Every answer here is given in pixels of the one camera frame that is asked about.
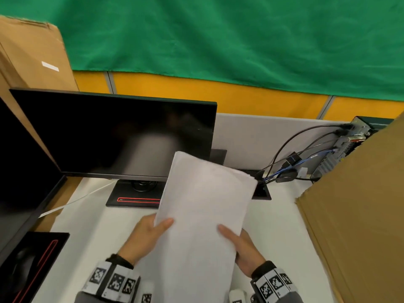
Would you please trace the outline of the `person's left hand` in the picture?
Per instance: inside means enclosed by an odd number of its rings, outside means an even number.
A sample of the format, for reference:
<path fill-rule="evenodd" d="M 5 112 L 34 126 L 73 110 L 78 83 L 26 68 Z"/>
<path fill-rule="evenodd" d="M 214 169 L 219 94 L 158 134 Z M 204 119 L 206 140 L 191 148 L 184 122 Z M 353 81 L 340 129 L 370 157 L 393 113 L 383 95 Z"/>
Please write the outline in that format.
<path fill-rule="evenodd" d="M 155 217 L 156 214 L 150 214 L 139 220 L 128 239 L 119 249 L 118 256 L 134 266 L 154 249 L 159 238 L 164 234 L 154 233 Z"/>

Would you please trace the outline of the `person's right hand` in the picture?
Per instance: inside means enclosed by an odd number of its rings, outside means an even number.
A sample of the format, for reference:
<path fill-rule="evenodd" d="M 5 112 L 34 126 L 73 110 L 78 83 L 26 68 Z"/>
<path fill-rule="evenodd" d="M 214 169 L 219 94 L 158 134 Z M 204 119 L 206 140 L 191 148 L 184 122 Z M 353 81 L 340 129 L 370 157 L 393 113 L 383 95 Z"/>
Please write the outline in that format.
<path fill-rule="evenodd" d="M 238 247 L 236 250 L 235 263 L 242 273 L 251 278 L 254 271 L 266 262 L 264 256 L 254 245 L 248 232 L 242 228 L 238 235 Z"/>

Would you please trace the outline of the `stack of white paper sheets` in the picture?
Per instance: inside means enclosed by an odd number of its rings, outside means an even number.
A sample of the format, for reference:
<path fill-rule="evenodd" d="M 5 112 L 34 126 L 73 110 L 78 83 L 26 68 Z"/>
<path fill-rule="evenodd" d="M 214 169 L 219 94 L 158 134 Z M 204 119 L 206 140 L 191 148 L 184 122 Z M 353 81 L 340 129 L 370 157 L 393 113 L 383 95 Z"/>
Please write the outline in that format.
<path fill-rule="evenodd" d="M 237 235 L 257 185 L 242 171 L 176 152 L 155 217 L 174 224 L 139 262 L 154 285 L 151 303 L 228 303 L 236 251 L 217 229 Z"/>

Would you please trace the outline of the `black monitor stand base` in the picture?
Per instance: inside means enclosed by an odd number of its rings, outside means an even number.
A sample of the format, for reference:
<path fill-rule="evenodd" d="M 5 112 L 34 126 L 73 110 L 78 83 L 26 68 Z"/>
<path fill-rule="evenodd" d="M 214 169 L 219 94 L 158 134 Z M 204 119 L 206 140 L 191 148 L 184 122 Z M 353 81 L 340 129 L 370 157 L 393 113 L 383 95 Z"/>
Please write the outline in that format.
<path fill-rule="evenodd" d="M 174 143 L 167 145 L 167 149 L 140 146 L 125 151 L 108 174 L 117 182 L 105 205 L 157 209 L 176 152 L 186 152 Z"/>

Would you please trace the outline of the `right wrist marker band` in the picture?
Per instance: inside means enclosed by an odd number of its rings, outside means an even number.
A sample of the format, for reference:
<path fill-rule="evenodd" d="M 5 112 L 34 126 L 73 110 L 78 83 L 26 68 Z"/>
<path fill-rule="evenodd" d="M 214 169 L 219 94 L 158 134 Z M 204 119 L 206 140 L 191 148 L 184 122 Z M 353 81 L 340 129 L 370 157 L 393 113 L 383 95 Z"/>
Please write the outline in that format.
<path fill-rule="evenodd" d="M 259 290 L 265 299 L 272 294 L 280 298 L 289 292 L 298 293 L 297 287 L 285 271 L 269 260 L 254 271 L 251 279 L 254 292 Z"/>

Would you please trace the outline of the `wrist marker band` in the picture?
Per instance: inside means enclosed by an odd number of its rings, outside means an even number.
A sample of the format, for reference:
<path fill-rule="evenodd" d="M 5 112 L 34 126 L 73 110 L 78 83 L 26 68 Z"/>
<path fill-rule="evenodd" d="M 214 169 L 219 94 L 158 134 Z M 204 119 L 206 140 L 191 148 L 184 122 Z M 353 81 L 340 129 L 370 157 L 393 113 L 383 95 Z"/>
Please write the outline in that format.
<path fill-rule="evenodd" d="M 297 287 L 285 271 L 269 260 L 254 271 L 251 279 L 254 292 L 259 290 L 265 299 L 272 294 L 280 298 L 289 292 L 298 293 Z"/>
<path fill-rule="evenodd" d="M 105 261 L 99 262 L 80 291 L 101 295 L 108 285 L 119 291 L 126 279 L 137 280 L 140 274 L 128 261 L 117 254 L 112 254 Z"/>

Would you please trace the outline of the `left wrist marker band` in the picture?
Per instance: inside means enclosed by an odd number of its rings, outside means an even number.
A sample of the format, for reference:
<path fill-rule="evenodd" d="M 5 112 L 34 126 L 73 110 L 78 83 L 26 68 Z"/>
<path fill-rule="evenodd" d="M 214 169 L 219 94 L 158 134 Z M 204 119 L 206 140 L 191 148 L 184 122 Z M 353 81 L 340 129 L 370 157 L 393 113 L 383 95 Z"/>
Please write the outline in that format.
<path fill-rule="evenodd" d="M 140 274 L 128 261 L 117 254 L 112 254 L 105 261 L 99 262 L 80 291 L 101 295 L 108 285 L 119 291 L 126 279 L 137 280 Z"/>

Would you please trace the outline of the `black adapter with blue label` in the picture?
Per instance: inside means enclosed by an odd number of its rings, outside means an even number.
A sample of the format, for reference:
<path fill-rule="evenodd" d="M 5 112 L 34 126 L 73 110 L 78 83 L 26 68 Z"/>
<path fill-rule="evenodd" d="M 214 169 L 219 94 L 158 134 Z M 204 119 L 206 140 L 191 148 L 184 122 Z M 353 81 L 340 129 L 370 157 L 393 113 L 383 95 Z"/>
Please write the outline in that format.
<path fill-rule="evenodd" d="M 297 163 L 302 161 L 301 156 L 293 151 L 288 157 L 285 158 L 285 162 L 282 164 L 282 169 L 295 166 Z"/>

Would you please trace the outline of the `grey desk divider panel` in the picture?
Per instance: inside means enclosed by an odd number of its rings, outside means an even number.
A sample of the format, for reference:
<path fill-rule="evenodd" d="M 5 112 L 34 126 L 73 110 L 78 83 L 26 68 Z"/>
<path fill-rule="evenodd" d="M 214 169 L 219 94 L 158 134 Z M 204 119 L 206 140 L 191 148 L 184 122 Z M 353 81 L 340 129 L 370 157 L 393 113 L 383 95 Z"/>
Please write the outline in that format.
<path fill-rule="evenodd" d="M 297 132 L 309 127 L 332 125 L 311 129 L 295 137 L 282 149 L 276 162 L 292 152 L 302 151 L 311 142 L 344 123 L 349 121 L 217 113 L 212 148 L 227 150 L 224 166 L 260 170 L 272 162 L 279 148 Z"/>

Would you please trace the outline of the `yellow partition panel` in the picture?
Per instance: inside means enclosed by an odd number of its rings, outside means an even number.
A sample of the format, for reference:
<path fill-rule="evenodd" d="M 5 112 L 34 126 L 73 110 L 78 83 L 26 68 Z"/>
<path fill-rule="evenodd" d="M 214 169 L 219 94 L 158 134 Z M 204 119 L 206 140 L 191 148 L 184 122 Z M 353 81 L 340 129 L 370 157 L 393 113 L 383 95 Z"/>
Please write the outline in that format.
<path fill-rule="evenodd" d="M 73 71 L 80 91 L 214 101 L 219 113 L 350 121 L 396 118 L 404 102 L 334 97 L 145 73 Z"/>

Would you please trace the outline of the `black red-trimmed monitor base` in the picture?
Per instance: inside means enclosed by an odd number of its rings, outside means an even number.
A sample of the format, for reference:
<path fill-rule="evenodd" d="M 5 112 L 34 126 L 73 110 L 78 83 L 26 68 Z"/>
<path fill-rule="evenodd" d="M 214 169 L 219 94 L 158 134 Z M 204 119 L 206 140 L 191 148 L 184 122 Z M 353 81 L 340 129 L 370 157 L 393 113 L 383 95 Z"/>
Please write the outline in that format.
<path fill-rule="evenodd" d="M 29 231 L 0 266 L 0 303 L 31 303 L 69 233 Z"/>

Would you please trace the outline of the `small desktop computer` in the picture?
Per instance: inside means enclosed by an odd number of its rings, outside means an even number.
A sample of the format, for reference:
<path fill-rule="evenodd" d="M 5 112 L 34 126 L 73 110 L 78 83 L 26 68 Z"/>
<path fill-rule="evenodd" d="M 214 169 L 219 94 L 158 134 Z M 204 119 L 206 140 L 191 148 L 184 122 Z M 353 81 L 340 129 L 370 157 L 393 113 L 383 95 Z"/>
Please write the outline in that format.
<path fill-rule="evenodd" d="M 319 166 L 314 170 L 310 179 L 317 181 L 331 172 L 335 166 L 343 161 L 355 148 L 369 139 L 376 132 L 387 127 L 393 118 L 356 116 L 351 121 L 351 129 L 346 136 L 338 138 L 332 152 L 327 153 Z"/>

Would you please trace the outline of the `black monitor with thick bezel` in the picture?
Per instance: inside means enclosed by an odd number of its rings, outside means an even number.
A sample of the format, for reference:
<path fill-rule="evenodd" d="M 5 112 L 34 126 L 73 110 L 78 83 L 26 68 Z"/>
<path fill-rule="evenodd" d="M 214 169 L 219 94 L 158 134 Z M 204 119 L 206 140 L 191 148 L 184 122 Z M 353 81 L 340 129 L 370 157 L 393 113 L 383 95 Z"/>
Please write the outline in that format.
<path fill-rule="evenodd" d="M 66 181 L 0 99 L 0 267 Z"/>

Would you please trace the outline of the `green fabric backdrop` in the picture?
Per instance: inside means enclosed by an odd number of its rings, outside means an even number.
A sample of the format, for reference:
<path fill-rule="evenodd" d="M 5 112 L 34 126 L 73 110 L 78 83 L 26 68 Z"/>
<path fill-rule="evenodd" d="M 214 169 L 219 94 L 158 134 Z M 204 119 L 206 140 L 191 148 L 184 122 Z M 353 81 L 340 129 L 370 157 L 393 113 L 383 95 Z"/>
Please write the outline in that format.
<path fill-rule="evenodd" d="M 0 0 L 73 70 L 404 102 L 404 0 Z"/>

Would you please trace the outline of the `brown cardboard box with label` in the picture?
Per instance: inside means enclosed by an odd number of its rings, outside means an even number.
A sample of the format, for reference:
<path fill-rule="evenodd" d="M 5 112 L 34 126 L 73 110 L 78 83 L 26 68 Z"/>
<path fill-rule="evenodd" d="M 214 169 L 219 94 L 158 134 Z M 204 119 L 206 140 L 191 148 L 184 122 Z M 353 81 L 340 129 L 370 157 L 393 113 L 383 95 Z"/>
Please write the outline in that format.
<path fill-rule="evenodd" d="M 79 90 L 55 25 L 0 15 L 0 98 L 53 159 L 10 88 Z"/>

